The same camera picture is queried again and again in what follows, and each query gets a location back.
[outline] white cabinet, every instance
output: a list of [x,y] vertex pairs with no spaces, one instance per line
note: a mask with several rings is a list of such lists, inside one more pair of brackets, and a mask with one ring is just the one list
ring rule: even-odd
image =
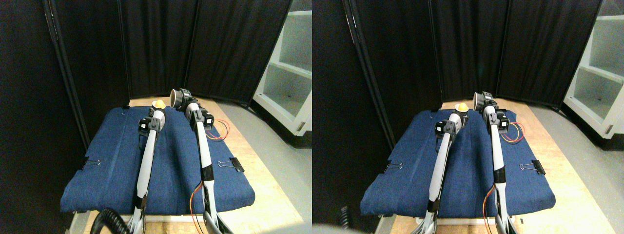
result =
[[624,133],[624,15],[599,16],[564,102],[604,139]]
[[253,100],[290,132],[303,136],[312,131],[312,11],[299,11],[296,3]]

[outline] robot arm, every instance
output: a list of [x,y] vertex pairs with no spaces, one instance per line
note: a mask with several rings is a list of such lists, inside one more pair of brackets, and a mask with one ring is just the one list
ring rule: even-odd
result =
[[147,143],[143,152],[139,179],[137,180],[137,194],[134,199],[134,212],[128,221],[130,232],[142,233],[145,225],[145,204],[147,203],[148,185],[152,174],[152,160],[154,146],[158,134],[165,125],[165,104],[162,100],[154,101],[150,107],[148,117],[139,121],[139,134],[147,136]]
[[492,137],[492,161],[494,163],[494,200],[498,214],[496,214],[496,227],[498,233],[515,234],[517,233],[513,222],[507,214],[507,199],[505,197],[505,187],[507,185],[505,179],[505,163],[503,162],[503,153],[500,147],[499,134],[506,133],[509,128],[509,119],[502,110],[499,109],[496,101],[492,98],[492,94],[483,92],[482,94],[474,94],[474,110],[479,111],[483,115],[483,120],[488,128],[488,133]]
[[466,126],[468,122],[468,106],[461,103],[455,106],[455,110],[447,120],[436,123],[436,137],[442,139],[440,151],[436,158],[436,165],[431,177],[429,185],[429,203],[427,204],[427,213],[425,218],[412,232],[412,234],[431,234],[436,232],[437,211],[440,207],[440,195],[442,194],[442,184],[444,183],[444,171],[446,169],[446,160],[449,156],[451,144],[461,128]]
[[222,234],[232,233],[232,231],[222,222],[217,214],[215,205],[215,177],[213,173],[212,160],[210,159],[210,149],[204,126],[209,129],[214,123],[214,116],[208,113],[186,89],[171,90],[170,105],[178,111],[185,113],[188,122],[195,131],[197,144],[200,152],[204,213],[203,220],[208,229],[208,233]]

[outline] denim fabric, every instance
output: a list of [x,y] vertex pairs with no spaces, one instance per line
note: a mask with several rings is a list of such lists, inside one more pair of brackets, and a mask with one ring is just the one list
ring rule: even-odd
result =
[[[451,110],[418,113],[388,160],[403,163],[403,168],[379,174],[366,190],[360,204],[363,215],[397,214],[424,217],[429,200],[429,185],[436,162],[434,124],[448,119]],[[494,182],[492,142],[482,116],[469,110],[469,120],[451,145],[442,189],[440,218],[479,218],[483,199]],[[508,110],[511,122],[516,114]],[[509,127],[515,138],[515,127]],[[520,215],[552,208],[555,195],[544,175],[521,170],[519,164],[531,163],[535,155],[526,140],[511,145],[500,140],[507,179],[507,211]],[[496,214],[494,196],[487,201],[487,214]]]
[[[62,212],[113,208],[120,213],[132,213],[142,149],[147,140],[139,138],[137,129],[139,120],[148,112],[148,107],[115,108],[106,115],[86,154],[89,160],[100,160],[101,164],[76,172],[61,198]],[[190,213],[191,193],[200,182],[197,140],[182,112],[167,107],[165,115],[165,127],[156,141],[145,212],[186,215]],[[218,136],[216,129],[210,132]],[[215,174],[217,211],[253,204],[255,193],[244,173],[218,166],[218,161],[233,157],[227,145],[211,140],[208,145]],[[202,197],[201,190],[195,194],[193,213],[203,213]]]

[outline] red wire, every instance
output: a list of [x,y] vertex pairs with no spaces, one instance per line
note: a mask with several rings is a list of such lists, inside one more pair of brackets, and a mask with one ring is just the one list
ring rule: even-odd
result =
[[519,124],[520,125],[520,129],[522,130],[522,136],[520,136],[520,138],[518,140],[512,140],[511,137],[509,137],[507,134],[503,134],[503,137],[507,137],[506,139],[511,141],[511,142],[519,142],[524,138],[524,125],[522,125],[521,123],[518,122],[511,122],[510,124]]
[[490,233],[490,234],[492,234],[492,233],[489,230],[490,227],[487,224],[487,218],[485,217],[485,202],[487,201],[487,197],[489,197],[490,194],[492,194],[492,191],[494,191],[494,185],[492,185],[492,188],[490,188],[490,191],[487,192],[487,195],[483,199],[483,207],[482,207],[482,210],[481,210],[483,212],[483,222],[485,223],[485,230],[487,231],[487,233]]
[[197,230],[197,233],[200,233],[200,232],[199,232],[199,229],[197,228],[197,225],[199,225],[199,223],[195,222],[195,219],[194,219],[195,217],[193,215],[193,196],[195,195],[195,193],[197,193],[197,190],[201,187],[202,187],[202,182],[200,182],[199,185],[197,185],[197,188],[195,188],[195,190],[193,191],[193,194],[191,194],[191,200],[188,202],[188,206],[191,209],[191,217],[192,217],[191,219],[193,220],[193,224],[195,225],[195,229]]
[[210,133],[210,131],[208,131],[208,134],[210,134],[210,136],[212,136],[212,137],[214,137],[216,139],[225,139],[225,137],[228,137],[228,135],[230,134],[230,130],[229,130],[230,129],[230,123],[228,123],[227,121],[222,120],[222,119],[215,119],[215,120],[219,121],[219,122],[225,122],[228,125],[228,127],[227,127],[227,129],[225,131],[225,136],[216,137],[216,136],[212,135]]

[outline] gray floor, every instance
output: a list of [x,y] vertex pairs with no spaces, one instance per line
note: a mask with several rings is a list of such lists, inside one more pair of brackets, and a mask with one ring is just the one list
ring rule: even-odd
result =
[[542,105],[529,107],[568,158],[615,233],[624,233],[624,152],[596,147],[561,113]]
[[312,149],[288,145],[266,122],[236,104],[217,103],[275,177],[303,221],[312,223]]

